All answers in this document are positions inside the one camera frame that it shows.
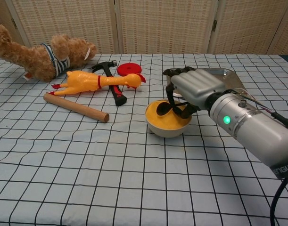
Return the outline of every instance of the hammer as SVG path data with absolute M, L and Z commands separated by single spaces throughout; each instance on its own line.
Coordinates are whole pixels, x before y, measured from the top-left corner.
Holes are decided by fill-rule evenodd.
M 113 75 L 110 72 L 110 67 L 115 67 L 117 66 L 116 61 L 110 61 L 110 62 L 102 62 L 99 64 L 96 64 L 92 67 L 92 72 L 96 72 L 99 69 L 104 69 L 105 74 L 107 77 L 113 77 Z M 123 104 L 126 103 L 127 98 L 122 94 L 122 92 L 120 91 L 119 86 L 109 86 L 112 92 L 112 95 L 115 98 L 115 105 L 116 106 L 121 106 Z

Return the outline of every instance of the wall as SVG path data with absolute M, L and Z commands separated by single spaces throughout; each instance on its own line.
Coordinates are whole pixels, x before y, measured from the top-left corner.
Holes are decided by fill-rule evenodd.
M 288 54 L 288 0 L 0 0 L 15 34 L 5 1 L 27 46 L 66 33 L 103 54 Z

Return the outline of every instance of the wooden rolling pin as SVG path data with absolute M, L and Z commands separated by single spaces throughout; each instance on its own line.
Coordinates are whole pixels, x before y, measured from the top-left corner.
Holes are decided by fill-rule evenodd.
M 77 112 L 79 114 L 86 115 L 92 119 L 100 120 L 103 122 L 108 122 L 108 120 L 109 120 L 109 114 L 108 113 L 101 112 L 101 111 L 98 111 L 96 109 L 86 107 L 84 105 L 77 104 L 77 103 L 69 101 L 69 100 L 65 100 L 61 97 L 57 97 L 57 96 L 49 94 L 49 93 L 44 94 L 43 99 L 46 102 L 50 102 L 54 105 L 63 107 L 65 109 L 71 110 L 73 112 Z

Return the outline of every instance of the metal tray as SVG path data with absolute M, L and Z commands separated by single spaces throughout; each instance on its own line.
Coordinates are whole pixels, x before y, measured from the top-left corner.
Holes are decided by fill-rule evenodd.
M 219 80 L 223 81 L 226 89 L 242 88 L 246 90 L 237 74 L 230 69 L 226 68 L 200 68 L 200 69 L 209 72 Z M 167 76 L 167 84 L 169 83 L 170 83 L 170 77 Z M 173 96 L 182 98 L 182 96 L 178 93 L 177 90 L 174 90 Z

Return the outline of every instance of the green light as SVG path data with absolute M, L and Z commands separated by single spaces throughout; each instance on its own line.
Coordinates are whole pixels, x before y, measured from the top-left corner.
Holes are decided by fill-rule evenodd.
M 229 124 L 230 123 L 230 117 L 229 116 L 224 116 L 224 118 L 223 118 L 223 122 L 225 123 L 225 124 Z

